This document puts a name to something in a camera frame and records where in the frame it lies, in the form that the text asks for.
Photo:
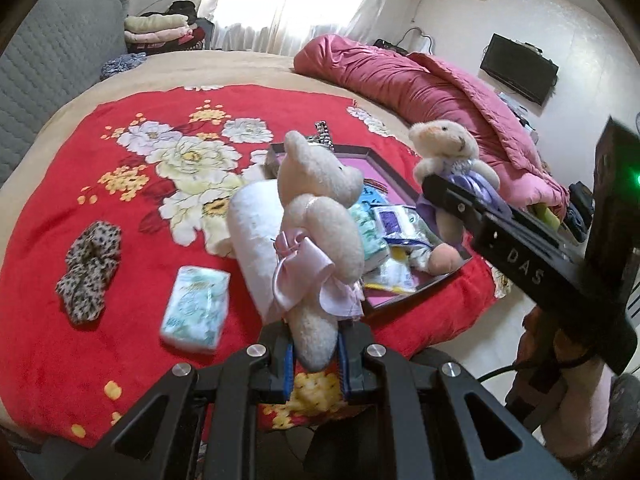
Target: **flat screen tv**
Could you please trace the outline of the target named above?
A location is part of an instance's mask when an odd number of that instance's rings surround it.
[[[539,53],[494,34],[480,68],[539,105],[555,84],[558,67]]]

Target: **white flower print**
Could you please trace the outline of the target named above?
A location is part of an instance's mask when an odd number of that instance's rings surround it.
[[[247,182],[258,182],[259,180],[267,180],[269,178],[267,168],[264,165],[267,159],[267,152],[268,150],[255,150],[251,152],[251,162],[254,162],[254,164],[242,170],[242,177]]]
[[[377,134],[382,137],[394,136],[380,119],[377,119],[374,116],[370,115],[366,110],[363,110],[362,108],[348,106],[347,113],[365,123],[369,131],[373,134]]]
[[[181,137],[182,134],[174,131],[168,124],[145,121],[140,126],[130,126],[128,132],[118,137],[117,143],[130,152],[147,156],[153,150],[177,142]]]
[[[234,119],[227,121],[222,128],[222,135],[231,142],[271,142],[273,134],[260,119]]]
[[[227,173],[222,181],[202,193],[190,195],[177,191],[165,198],[158,211],[162,218],[169,220],[174,241],[188,246],[195,241],[197,231],[203,231],[207,253],[229,256],[231,244],[226,210],[229,199],[244,184],[241,176]]]
[[[200,90],[220,90],[221,88],[224,88],[223,85],[210,85],[210,86],[183,86],[183,88],[185,90],[195,90],[196,92],[199,92]]]
[[[174,181],[178,191],[196,195],[220,183],[226,170],[238,167],[240,153],[221,140],[201,140],[198,137],[182,137],[153,150],[146,162],[157,162],[156,173]]]

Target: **sheer curtain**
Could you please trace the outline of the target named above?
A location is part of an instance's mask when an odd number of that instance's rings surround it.
[[[311,38],[335,32],[368,41],[385,0],[202,0],[215,23],[212,48],[295,55]]]

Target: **metal screw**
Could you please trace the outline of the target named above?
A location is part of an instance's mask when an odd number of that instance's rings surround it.
[[[189,363],[178,363],[171,368],[171,373],[176,377],[184,377],[191,372],[191,365]]]
[[[367,354],[371,357],[382,357],[386,354],[386,348],[379,344],[373,344],[367,346]]]
[[[267,347],[265,345],[261,345],[260,343],[251,345],[246,349],[246,352],[251,357],[262,357],[267,353]]]
[[[441,367],[440,370],[442,370],[442,373],[445,374],[447,377],[458,377],[460,375],[460,372],[462,371],[460,369],[460,365],[458,363],[444,363]]]

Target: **gray headboard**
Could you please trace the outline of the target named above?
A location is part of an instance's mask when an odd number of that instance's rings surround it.
[[[39,0],[0,56],[0,186],[41,127],[126,53],[128,0]]]

